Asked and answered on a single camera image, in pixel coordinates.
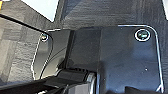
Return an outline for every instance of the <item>black cable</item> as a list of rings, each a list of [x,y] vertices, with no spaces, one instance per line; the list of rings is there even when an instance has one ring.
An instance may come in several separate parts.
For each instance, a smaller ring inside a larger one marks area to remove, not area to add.
[[[83,39],[83,40],[81,40],[81,41],[79,41],[79,42],[77,42],[77,43],[75,43],[74,46],[77,45],[77,44],[79,44],[79,43],[81,43],[81,42],[83,42],[83,41],[86,40],[86,39],[88,39],[88,37],[85,38],[85,39]],[[56,54],[54,54],[54,55],[48,60],[48,62],[45,64],[45,66],[43,67],[43,69],[42,69],[42,71],[41,71],[41,73],[40,73],[40,78],[43,76],[44,70],[46,69],[47,65],[51,62],[51,60],[52,60],[56,55],[58,55],[60,52],[62,52],[63,50],[65,50],[66,48],[67,48],[67,47],[62,48],[61,50],[59,50]]]
[[[44,33],[44,34],[48,35],[48,36],[51,38],[51,50],[50,50],[50,53],[49,53],[49,55],[48,55],[48,57],[47,57],[47,59],[46,59],[46,61],[45,61],[45,64],[48,63],[49,58],[50,58],[50,56],[51,56],[51,54],[52,54],[53,45],[54,45],[54,44],[53,44],[53,43],[54,43],[54,40],[53,40],[53,38],[52,38],[52,36],[51,36],[50,34],[48,34],[47,32],[45,32],[45,31],[43,31],[43,30],[40,30],[40,29],[37,29],[37,28],[35,28],[35,27],[32,27],[32,26],[30,26],[30,25],[28,25],[28,24],[25,24],[25,23],[23,23],[23,22],[21,22],[21,21],[19,21],[19,20],[16,20],[16,19],[14,19],[14,18],[8,17],[8,16],[6,16],[6,15],[0,14],[0,17],[1,17],[1,18],[4,18],[4,19],[6,19],[6,20],[9,20],[9,21],[18,23],[18,24],[20,24],[20,25],[26,26],[26,27],[28,27],[28,28],[31,28],[31,29],[33,29],[33,30],[36,30],[36,31],[39,31],[39,32],[41,32],[41,33]]]
[[[40,73],[40,79],[43,76],[44,70],[46,69],[47,65],[50,63],[50,61],[56,56],[58,55],[60,52],[62,52],[64,49],[66,49],[67,47],[64,47],[63,49],[59,50],[56,54],[54,54],[47,62],[45,62],[42,71]]]

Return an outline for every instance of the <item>black plastic part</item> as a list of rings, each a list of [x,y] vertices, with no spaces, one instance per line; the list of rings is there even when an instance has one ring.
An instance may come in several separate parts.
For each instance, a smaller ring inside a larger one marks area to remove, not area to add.
[[[35,94],[43,90],[52,90],[53,87],[45,86],[44,83],[52,77],[29,83],[6,85],[0,87],[0,94]]]

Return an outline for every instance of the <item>metal edge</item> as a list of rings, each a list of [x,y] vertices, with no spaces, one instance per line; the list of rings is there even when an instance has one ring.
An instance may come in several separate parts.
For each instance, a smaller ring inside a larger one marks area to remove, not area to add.
[[[90,73],[87,78],[87,82],[90,83],[89,86],[89,94],[94,94],[94,85],[95,85],[96,77],[94,73]]]
[[[150,28],[155,32],[155,37],[156,37],[156,45],[157,45],[157,54],[158,54],[158,62],[159,62],[159,72],[160,72],[160,82],[161,82],[161,92],[164,92],[164,85],[163,85],[163,75],[162,75],[162,67],[161,67],[161,56],[160,56],[160,50],[159,50],[159,40],[158,40],[158,34],[157,31],[151,27],[151,26],[146,26],[147,28]]]
[[[148,26],[148,25],[118,25],[119,27],[125,27],[125,26],[128,26],[128,27],[134,27],[134,26],[139,26],[139,27],[147,27],[149,29],[151,29],[152,31],[154,31],[155,33],[155,38],[156,38],[156,47],[157,47],[157,56],[158,56],[158,62],[159,62],[159,72],[160,72],[160,89],[161,89],[161,92],[163,93],[164,92],[164,85],[163,85],[163,75],[162,75],[162,68],[161,68],[161,56],[160,56],[160,50],[159,50],[159,40],[158,40],[158,34],[157,34],[157,31],[151,27],[151,26]]]
[[[33,61],[32,61],[32,64],[31,64],[31,71],[32,71],[32,74],[33,74],[33,79],[36,80],[35,78],[35,75],[34,75],[34,68],[33,68],[33,65],[34,65],[34,62],[35,62],[35,58],[36,58],[36,54],[37,54],[37,51],[38,51],[38,48],[39,48],[39,44],[40,44],[40,37],[39,37],[39,40],[38,40],[38,44],[37,44],[37,47],[36,47],[36,51],[35,51],[35,54],[34,54],[34,57],[33,57]]]

